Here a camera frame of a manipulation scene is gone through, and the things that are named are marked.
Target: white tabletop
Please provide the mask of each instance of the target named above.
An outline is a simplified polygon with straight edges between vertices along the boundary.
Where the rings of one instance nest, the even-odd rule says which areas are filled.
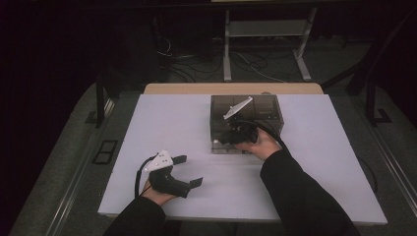
[[[371,190],[327,95],[277,96],[284,127],[281,137],[293,157],[359,224],[387,219]],[[210,95],[141,95],[110,176],[101,214],[117,215],[134,198],[136,172],[162,149],[186,154],[172,176],[188,182],[204,177],[187,199],[163,206],[168,217],[204,220],[278,220],[261,178],[262,162],[252,155],[212,154],[209,136]],[[148,175],[142,175],[141,188]]]

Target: metal stand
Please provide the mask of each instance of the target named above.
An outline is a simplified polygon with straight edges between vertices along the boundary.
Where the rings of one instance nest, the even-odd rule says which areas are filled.
[[[359,93],[359,91],[363,88],[364,85],[366,85],[366,116],[368,120],[371,122],[373,126],[377,126],[378,123],[389,123],[391,122],[387,114],[382,110],[378,109],[378,112],[381,115],[381,118],[375,117],[375,92],[377,88],[377,78],[375,76],[372,76],[372,73],[377,68],[378,63],[380,62],[381,58],[383,57],[384,53],[386,52],[387,48],[391,44],[392,40],[396,37],[398,32],[401,30],[404,23],[408,20],[408,18],[411,16],[411,14],[415,11],[417,7],[414,7],[410,10],[410,12],[391,30],[387,37],[382,38],[381,40],[381,47],[373,45],[375,47],[375,56],[368,56],[367,60],[371,63],[368,63],[366,65],[365,75],[363,77],[356,77],[353,78],[350,82],[347,91],[349,93],[356,94]]]
[[[224,81],[231,82],[230,57],[229,57],[229,38],[237,36],[288,36],[301,35],[301,43],[298,49],[293,51],[298,69],[305,82],[312,80],[310,73],[304,63],[303,53],[310,36],[317,8],[310,11],[309,18],[306,20],[290,21],[261,21],[261,22],[236,22],[230,23],[230,12],[226,11],[225,31],[224,31],[224,56],[223,74]]]

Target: cable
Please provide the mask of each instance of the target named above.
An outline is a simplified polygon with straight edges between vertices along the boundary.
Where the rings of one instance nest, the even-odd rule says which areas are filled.
[[[209,80],[209,79],[211,79],[212,77],[215,77],[215,76],[221,76],[221,78],[222,79],[224,79],[224,76],[223,76],[223,74],[221,74],[221,73],[216,73],[216,74],[212,74],[212,75],[209,75],[208,77],[206,77],[206,78],[202,78],[202,77],[198,77],[200,80],[203,80],[203,81],[207,81],[207,80]]]
[[[261,130],[267,132],[270,136],[272,136],[282,147],[282,149],[284,149],[288,154],[291,154],[288,150],[288,147],[286,146],[286,144],[284,143],[284,141],[281,139],[281,137],[279,136],[279,134],[277,134],[276,132],[274,132],[273,130],[267,128],[266,126],[257,123],[257,122],[253,122],[253,121],[247,121],[247,120],[235,120],[235,121],[231,121],[232,123],[242,123],[242,124],[249,124],[249,125],[253,125],[255,127],[260,128]]]
[[[258,52],[248,52],[249,55],[253,56],[253,57],[257,57],[260,58],[259,60],[255,60],[252,61],[252,64],[257,64],[259,67],[261,68],[266,68],[268,66],[268,58],[270,56],[270,51],[268,52],[267,56],[262,56],[261,54],[259,54]],[[264,62],[265,65],[261,66],[260,64],[258,64],[259,62]]]
[[[291,66],[291,70],[289,72],[280,71],[280,72],[277,72],[277,73],[273,74],[272,76],[275,77],[276,75],[281,73],[281,74],[283,74],[282,78],[286,78],[287,80],[291,80],[292,76],[297,75],[299,73],[298,71],[293,72],[294,67],[296,65],[296,62],[297,62],[296,60],[293,61],[292,66]]]
[[[251,67],[251,70],[246,70],[245,69],[245,71],[248,71],[248,72],[253,72],[254,70],[261,71],[264,68],[266,68],[267,65],[268,65],[268,63],[267,63],[265,66],[263,66],[263,65],[260,65],[260,64],[258,64],[256,62],[249,61],[245,57],[243,57],[242,54],[239,54],[239,53],[236,53],[236,55],[238,56],[237,59],[234,58],[233,56],[232,56],[232,59],[233,60],[237,60],[238,62],[243,63],[244,65],[247,65],[247,66]]]
[[[187,78],[185,78],[183,75],[176,73],[172,70],[168,70],[170,73],[175,74],[176,76],[178,76],[180,79],[182,79],[183,82],[188,83]]]
[[[157,38],[163,38],[163,39],[165,39],[165,41],[168,43],[168,49],[166,49],[165,52],[160,52],[158,50],[156,50],[156,52],[158,54],[162,55],[162,56],[171,57],[172,56],[172,53],[167,53],[167,52],[169,52],[169,50],[171,50],[171,42],[167,38],[165,38],[163,36],[158,36]]]
[[[248,62],[249,62],[249,65],[252,65],[253,67],[258,68],[257,71],[261,71],[262,69],[268,67],[268,60],[266,58],[262,57],[261,55],[256,55],[256,53],[249,53],[248,52],[247,54],[249,54],[253,57],[256,57],[256,58],[261,58],[261,59],[258,59],[258,60],[255,60],[255,61],[250,61],[250,62],[249,62],[249,60],[246,60],[246,61],[243,60],[243,62],[245,62],[246,64],[248,64]]]
[[[135,180],[135,199],[137,199],[141,194],[139,194],[139,185],[141,184],[141,175],[142,175],[142,170],[144,169],[145,165],[150,162],[151,160],[153,160],[155,156],[152,156],[150,158],[148,158],[147,160],[145,160],[145,162],[141,165],[141,168],[139,168],[139,170],[136,172],[136,180]]]
[[[237,47],[237,46],[233,46],[233,44],[235,43],[235,39],[237,39],[237,38],[233,38],[232,37],[231,39],[233,39],[233,40],[230,41],[231,47]],[[290,53],[288,53],[286,55],[283,55],[283,56],[270,57],[271,53],[278,48],[278,44],[279,44],[279,40],[276,39],[276,38],[274,38],[274,37],[272,38],[272,41],[275,41],[274,46],[273,46],[273,48],[270,48],[268,50],[268,53],[267,53],[266,56],[262,56],[258,52],[258,49],[259,48],[253,47],[253,46],[251,46],[249,44],[246,44],[246,48],[248,48],[251,51],[253,51],[253,52],[248,52],[248,54],[251,54],[252,56],[261,58],[261,60],[254,61],[253,63],[257,63],[257,62],[260,62],[260,61],[263,61],[263,60],[266,61],[266,62],[268,62],[268,59],[272,59],[272,60],[273,59],[282,59],[282,58],[289,57],[289,56],[292,56],[293,55],[293,52],[290,52]]]
[[[178,69],[178,68],[176,68],[176,67],[173,67],[173,66],[171,66],[171,68],[172,69],[174,69],[174,70],[176,70],[176,71],[178,71],[178,72],[182,72],[182,73],[184,73],[184,74],[186,74],[188,77],[190,77],[190,79],[193,81],[193,82],[197,82],[196,81],[196,79],[194,79],[194,77],[192,77],[190,74],[188,74],[187,72],[185,72],[184,70],[181,70],[181,69]]]
[[[235,59],[234,58],[234,54],[233,53],[231,53],[230,55],[229,55],[229,57],[230,57],[230,59],[232,59],[231,61],[234,63],[234,65],[235,66],[237,66],[237,67],[239,67],[241,70],[243,70],[243,71],[246,71],[246,72],[254,72],[254,70],[252,69],[252,70],[248,70],[248,69],[246,69],[246,68],[243,68],[242,66],[240,66],[236,61],[241,61],[240,59]]]
[[[141,194],[139,194],[139,197],[142,195],[142,194],[144,194],[148,189],[150,189],[150,187],[152,187],[152,185],[149,185],[145,190],[143,190],[142,191],[142,193]]]
[[[195,68],[195,67],[193,67],[193,66],[190,66],[190,65],[187,65],[187,64],[183,64],[183,63],[178,63],[178,62],[174,62],[173,64],[178,65],[178,66],[184,66],[184,67],[187,67],[187,69],[188,69],[188,70],[193,70],[193,72],[194,72],[194,77],[195,77],[195,78],[197,78],[197,79],[200,79],[200,80],[208,80],[208,79],[210,79],[211,77],[214,77],[214,76],[217,76],[217,75],[222,76],[222,74],[219,74],[219,73],[209,75],[209,76],[208,76],[208,77],[206,77],[206,78],[203,78],[203,77],[201,77],[201,76],[198,76],[198,75],[197,75],[197,73],[211,74],[211,73],[214,73],[214,72],[218,71],[218,70],[221,68],[221,65],[222,65],[221,60],[219,60],[219,63],[218,63],[218,65],[216,66],[216,68],[215,68],[215,69],[213,69],[213,70],[211,70],[211,71],[201,71],[201,70],[196,69],[196,68]]]
[[[248,61],[248,60],[246,60],[246,58],[244,57],[244,56],[242,56],[240,53],[237,53],[237,52],[230,52],[230,53],[235,53],[236,55],[238,55],[238,56],[240,56],[240,57],[242,57],[245,61],[246,61],[246,63],[256,72],[256,73],[258,73],[259,75],[261,75],[261,76],[263,76],[263,77],[265,77],[265,78],[268,78],[268,79],[271,79],[271,80],[274,80],[274,81],[278,81],[278,82],[282,82],[282,83],[286,83],[285,81],[282,81],[282,80],[279,80],[279,79],[277,79],[277,78],[274,78],[274,77],[270,77],[270,76],[267,76],[267,75],[264,75],[264,74],[262,74],[261,72],[259,72],[258,70],[256,70],[252,65],[251,65],[251,63]]]
[[[364,160],[364,159],[362,159],[361,157],[357,157],[358,158],[358,160],[359,161],[361,161],[362,163],[364,163],[365,164],[365,166],[369,169],[369,171],[371,172],[371,175],[372,175],[372,179],[374,180],[374,188],[373,188],[373,192],[374,192],[374,194],[378,191],[378,179],[377,179],[377,176],[375,175],[375,173],[374,173],[374,170],[372,170],[372,168],[371,168],[371,166]]]

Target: dark background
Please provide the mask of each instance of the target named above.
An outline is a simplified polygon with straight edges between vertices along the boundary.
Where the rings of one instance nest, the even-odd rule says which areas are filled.
[[[390,4],[324,7],[312,38],[349,35],[378,41],[407,9]],[[184,47],[197,37],[210,44],[212,37],[222,36],[222,13],[185,13],[161,15],[158,33]],[[288,17],[303,10],[281,13]],[[270,16],[264,11],[252,15]],[[415,125],[416,19],[413,14],[373,74]],[[206,30],[195,30],[199,26]],[[1,2],[1,235],[10,231],[74,106],[97,75],[111,96],[164,81],[152,27],[148,15],[89,15],[78,1]]]

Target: black jacket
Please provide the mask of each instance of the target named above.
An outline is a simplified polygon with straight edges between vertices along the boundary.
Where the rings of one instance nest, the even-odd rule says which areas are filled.
[[[337,201],[289,153],[272,154],[262,167],[261,178],[289,235],[360,235]],[[104,235],[161,235],[164,220],[159,205],[138,197]]]

